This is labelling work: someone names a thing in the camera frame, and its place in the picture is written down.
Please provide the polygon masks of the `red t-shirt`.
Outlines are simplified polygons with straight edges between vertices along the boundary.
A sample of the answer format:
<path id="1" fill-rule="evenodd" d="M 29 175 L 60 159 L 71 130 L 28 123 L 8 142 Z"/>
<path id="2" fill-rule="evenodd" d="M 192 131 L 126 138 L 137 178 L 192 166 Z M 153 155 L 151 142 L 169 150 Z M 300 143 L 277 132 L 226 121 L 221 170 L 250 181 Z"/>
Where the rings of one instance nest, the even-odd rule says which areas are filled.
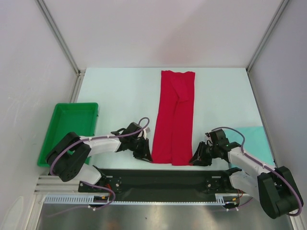
<path id="1" fill-rule="evenodd" d="M 153 163 L 189 165 L 192 158 L 194 99 L 195 72 L 161 71 Z"/>

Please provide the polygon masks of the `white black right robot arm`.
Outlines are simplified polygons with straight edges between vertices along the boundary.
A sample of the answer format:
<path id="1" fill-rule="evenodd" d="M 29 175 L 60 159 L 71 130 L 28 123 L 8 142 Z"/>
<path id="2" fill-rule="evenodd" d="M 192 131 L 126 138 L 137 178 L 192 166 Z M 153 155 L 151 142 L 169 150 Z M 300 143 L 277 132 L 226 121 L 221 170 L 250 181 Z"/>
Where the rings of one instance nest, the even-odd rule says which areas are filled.
<path id="1" fill-rule="evenodd" d="M 210 166 L 213 159 L 220 158 L 234 167 L 223 172 L 221 186 L 226 192 L 235 189 L 259 201 L 263 211 L 272 219 L 282 215 L 297 217 L 301 214 L 304 201 L 291 171 L 272 167 L 252 156 L 241 143 L 231 142 L 224 127 L 206 133 L 207 141 L 200 142 L 190 164 Z"/>

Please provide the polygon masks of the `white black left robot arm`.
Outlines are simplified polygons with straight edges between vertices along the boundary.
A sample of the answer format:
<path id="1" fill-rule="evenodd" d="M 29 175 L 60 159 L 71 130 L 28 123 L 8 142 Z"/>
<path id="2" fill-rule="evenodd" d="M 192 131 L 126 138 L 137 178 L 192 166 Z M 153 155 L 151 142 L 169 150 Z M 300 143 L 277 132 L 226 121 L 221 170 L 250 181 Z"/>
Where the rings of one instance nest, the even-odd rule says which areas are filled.
<path id="1" fill-rule="evenodd" d="M 148 132 L 148 125 L 142 127 L 135 122 L 106 136 L 85 137 L 69 132 L 46 156 L 49 173 L 63 182 L 77 179 L 97 192 L 102 191 L 106 186 L 106 175 L 96 166 L 86 164 L 87 158 L 129 150 L 134 158 L 152 162 Z"/>

